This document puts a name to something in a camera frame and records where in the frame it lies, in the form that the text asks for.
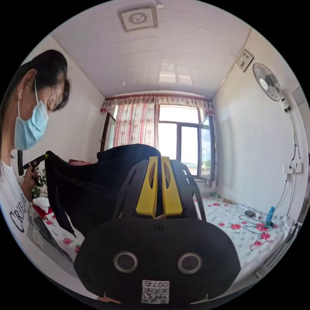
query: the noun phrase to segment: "fan grille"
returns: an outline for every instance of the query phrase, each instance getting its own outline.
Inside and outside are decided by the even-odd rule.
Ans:
[[[253,73],[262,90],[274,101],[281,99],[280,84],[269,68],[261,63],[253,65]]]

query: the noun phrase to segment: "ceiling vent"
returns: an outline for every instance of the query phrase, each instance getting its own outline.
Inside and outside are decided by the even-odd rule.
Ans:
[[[155,6],[144,6],[119,12],[119,18],[125,32],[145,28],[158,28]]]

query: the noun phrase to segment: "yellow bracket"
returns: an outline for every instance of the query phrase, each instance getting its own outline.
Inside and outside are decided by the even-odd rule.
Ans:
[[[181,215],[183,209],[169,157],[161,157],[161,178],[164,216]]]
[[[143,181],[136,212],[142,216],[155,217],[158,187],[158,157],[151,156]]]

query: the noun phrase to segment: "black hair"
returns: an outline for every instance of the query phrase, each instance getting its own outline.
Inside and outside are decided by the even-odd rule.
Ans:
[[[45,87],[54,87],[57,86],[63,78],[65,79],[64,91],[61,102],[56,106],[54,111],[62,109],[69,100],[69,94],[71,90],[70,81],[67,77],[68,72],[68,63],[64,55],[61,52],[56,50],[47,50],[31,61],[26,62],[21,65],[17,72],[15,73],[8,89],[5,92],[4,98],[0,105],[0,148],[2,146],[2,132],[3,132],[3,122],[4,117],[9,105],[9,99],[14,91],[15,87],[22,80],[25,74],[31,70],[36,70],[36,88],[39,91]]]

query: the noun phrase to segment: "window frame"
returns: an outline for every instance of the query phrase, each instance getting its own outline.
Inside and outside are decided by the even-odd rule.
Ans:
[[[209,119],[209,125],[203,125],[203,123],[207,119]],[[215,173],[215,136],[214,136],[214,130],[213,130],[213,120],[209,116],[206,116],[204,118],[204,120],[201,122],[200,128],[201,129],[209,130],[209,133],[210,133],[210,147],[211,147],[211,170],[210,170],[210,175],[201,175],[201,171],[200,171],[200,179],[214,181],[214,173]]]
[[[198,151],[198,156],[197,156],[197,175],[192,175],[196,179],[202,179],[202,180],[209,180],[211,179],[211,174],[209,176],[201,176],[201,128],[207,127],[206,129],[210,130],[210,126],[208,125],[202,125],[203,122],[207,119],[207,117],[201,122],[201,115],[200,115],[200,110],[197,108],[197,113],[198,113],[198,124],[194,123],[185,123],[185,122],[176,122],[176,121],[160,121],[160,106],[157,106],[158,110],[158,123],[161,124],[176,124],[177,125],[177,147],[176,147],[176,160],[181,162],[181,146],[182,146],[182,127],[192,127],[192,128],[197,128],[197,151]],[[212,162],[212,142],[211,142],[211,170],[212,170],[213,162]]]
[[[110,122],[116,123],[116,120],[110,112],[107,112],[106,119],[104,122],[103,132],[102,132],[102,138],[100,140],[101,142],[100,152],[103,152],[106,150],[107,138],[109,138],[110,136],[110,132],[108,132]]]

